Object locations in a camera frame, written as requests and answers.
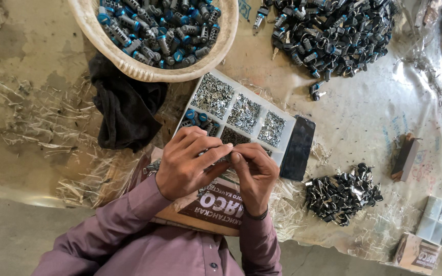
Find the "man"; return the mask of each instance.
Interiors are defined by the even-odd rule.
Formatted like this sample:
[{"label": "man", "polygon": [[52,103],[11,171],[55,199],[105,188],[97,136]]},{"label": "man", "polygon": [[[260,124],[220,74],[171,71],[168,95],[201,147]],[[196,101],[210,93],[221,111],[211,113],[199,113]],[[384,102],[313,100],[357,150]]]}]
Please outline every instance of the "man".
[{"label": "man", "polygon": [[[164,147],[156,175],[59,236],[32,275],[243,275],[222,235],[148,223],[230,166],[240,179],[245,206],[243,270],[246,275],[281,275],[279,244],[267,214],[278,166],[257,143],[233,147],[206,135],[198,127],[181,128]],[[211,166],[230,153],[232,164]]]}]

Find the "hand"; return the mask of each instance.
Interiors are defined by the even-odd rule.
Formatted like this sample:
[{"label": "hand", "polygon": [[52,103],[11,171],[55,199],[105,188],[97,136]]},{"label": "hand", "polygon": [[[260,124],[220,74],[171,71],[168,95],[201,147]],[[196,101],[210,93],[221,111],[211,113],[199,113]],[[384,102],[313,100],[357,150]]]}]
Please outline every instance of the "hand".
[{"label": "hand", "polygon": [[228,162],[208,168],[229,154],[233,144],[223,144],[221,139],[206,135],[207,132],[199,127],[183,127],[165,145],[156,184],[166,199],[185,197],[209,185],[229,168]]},{"label": "hand", "polygon": [[231,162],[240,179],[240,195],[246,211],[252,216],[260,216],[267,210],[272,188],[279,177],[279,167],[257,143],[236,145]]}]

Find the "smartphone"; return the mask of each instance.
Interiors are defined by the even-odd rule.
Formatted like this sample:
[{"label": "smartphone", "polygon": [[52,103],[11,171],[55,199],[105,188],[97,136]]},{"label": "smartphone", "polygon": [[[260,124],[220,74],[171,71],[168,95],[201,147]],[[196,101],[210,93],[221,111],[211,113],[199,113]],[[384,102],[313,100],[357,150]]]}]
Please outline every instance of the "smartphone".
[{"label": "smartphone", "polygon": [[289,144],[282,159],[280,176],[286,179],[302,181],[310,149],[315,135],[315,123],[296,115],[296,124],[289,139]]}]

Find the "plastic compartment box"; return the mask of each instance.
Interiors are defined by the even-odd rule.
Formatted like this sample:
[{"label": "plastic compartment box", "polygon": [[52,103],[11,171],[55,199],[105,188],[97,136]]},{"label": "plastic compartment box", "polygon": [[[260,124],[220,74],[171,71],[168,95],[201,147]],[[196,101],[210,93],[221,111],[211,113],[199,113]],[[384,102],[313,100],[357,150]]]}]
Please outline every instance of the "plastic compartment box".
[{"label": "plastic compartment box", "polygon": [[[233,87],[233,89],[234,89],[234,94],[233,94],[233,97],[231,98],[231,103],[228,105],[228,108],[227,108],[226,112],[224,113],[224,117],[222,119],[219,119],[218,117],[212,115],[211,113],[191,105],[192,99],[193,99],[194,95],[197,93],[200,83],[202,82],[202,78],[203,78],[202,77],[199,79],[199,82],[197,83],[195,90],[192,93],[192,96],[189,100],[189,104],[187,105],[186,109],[184,110],[184,113],[182,114],[182,119],[184,118],[185,113],[189,109],[192,109],[197,112],[206,113],[207,116],[211,117],[214,121],[219,123],[219,129],[216,134],[216,137],[221,137],[221,134],[223,133],[224,128],[228,127],[230,129],[236,131],[237,133],[250,138],[251,142],[259,143],[263,148],[272,151],[271,158],[277,163],[278,166],[280,166],[282,163],[282,159],[284,158],[284,153],[286,152],[287,144],[289,143],[289,139],[291,138],[291,133],[293,131],[294,124],[296,123],[296,119],[293,116],[287,114],[286,112],[280,110],[272,103],[269,103],[268,101],[266,101],[265,99],[263,99],[259,95],[253,93],[248,88],[246,88],[243,85],[228,78],[227,76],[225,76],[224,74],[222,74],[218,70],[216,70],[216,69],[212,70],[210,73],[213,76],[215,76],[216,78],[218,78],[219,80],[221,80],[222,82],[231,85],[231,87]],[[251,134],[246,133],[243,130],[238,129],[237,127],[232,126],[226,122],[228,120],[229,115],[231,114],[231,109],[233,108],[233,104],[235,103],[236,98],[238,97],[238,94],[242,94],[243,96],[249,98],[250,100],[254,101],[255,103],[258,103],[261,105],[259,116],[256,118],[256,124],[253,127],[253,131]],[[275,114],[277,114],[277,116],[286,120],[286,125],[285,125],[284,130],[282,131],[282,134],[280,137],[279,147],[277,147],[277,148],[275,148],[275,147],[273,147],[263,141],[260,141],[258,139],[258,134],[260,133],[260,130],[262,129],[262,126],[265,121],[265,117],[267,116],[267,113],[269,112],[269,110],[274,112]],[[177,133],[178,129],[180,128],[181,121],[182,120],[180,120],[180,122],[178,123],[177,129],[175,130],[175,133],[173,134],[174,136]]]},{"label": "plastic compartment box", "polygon": [[417,236],[442,246],[442,199],[429,196]]}]

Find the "workbench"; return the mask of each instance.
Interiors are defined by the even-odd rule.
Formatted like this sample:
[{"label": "workbench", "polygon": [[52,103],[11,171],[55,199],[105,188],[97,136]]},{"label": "workbench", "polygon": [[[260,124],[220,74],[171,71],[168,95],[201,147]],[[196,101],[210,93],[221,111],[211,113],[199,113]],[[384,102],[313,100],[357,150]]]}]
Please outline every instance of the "workbench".
[{"label": "workbench", "polygon": [[[239,5],[235,42],[216,69],[291,115],[316,123],[308,178],[365,162],[376,166],[374,182],[382,183],[384,201],[339,227],[302,208],[303,183],[281,179],[270,207],[279,240],[390,262],[401,235],[417,229],[427,196],[442,198],[442,2],[404,0],[389,53],[367,72],[333,77],[318,102],[308,95],[315,79],[305,68],[284,53],[272,60],[271,23],[265,21],[253,34],[260,0],[239,0]],[[271,9],[268,18],[274,17]],[[96,91],[87,71],[94,54],[66,1],[0,4],[0,198],[93,207],[86,198],[97,191],[89,185],[102,184],[111,167],[119,171],[117,187],[130,176],[142,152],[97,144],[102,116],[91,102]],[[156,115],[164,126],[152,145],[169,141],[195,82],[170,85]],[[421,146],[407,182],[393,182],[394,157],[408,132],[422,139]],[[85,186],[90,189],[73,191]],[[110,192],[120,188],[111,186]],[[82,197],[62,200],[73,193]],[[442,275],[442,252],[434,275]]]}]

